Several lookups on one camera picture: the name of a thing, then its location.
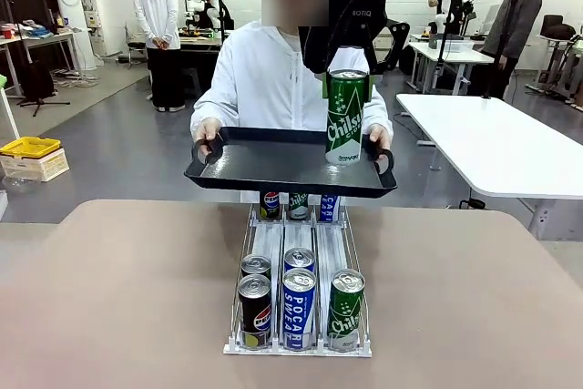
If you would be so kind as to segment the person left hand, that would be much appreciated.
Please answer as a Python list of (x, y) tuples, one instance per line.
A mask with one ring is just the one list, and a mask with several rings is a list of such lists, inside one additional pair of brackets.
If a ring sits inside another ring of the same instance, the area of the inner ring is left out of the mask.
[(373, 142), (380, 149), (391, 148), (392, 134), (380, 124), (372, 124), (368, 127), (368, 136), (371, 142)]

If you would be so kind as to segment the person right hand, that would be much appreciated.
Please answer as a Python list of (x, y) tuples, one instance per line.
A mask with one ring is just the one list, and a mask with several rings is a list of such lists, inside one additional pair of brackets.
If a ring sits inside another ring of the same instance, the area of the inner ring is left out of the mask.
[(217, 118), (204, 118), (194, 128), (192, 137), (199, 153), (206, 157), (211, 153), (210, 142), (214, 140), (222, 127), (221, 121)]

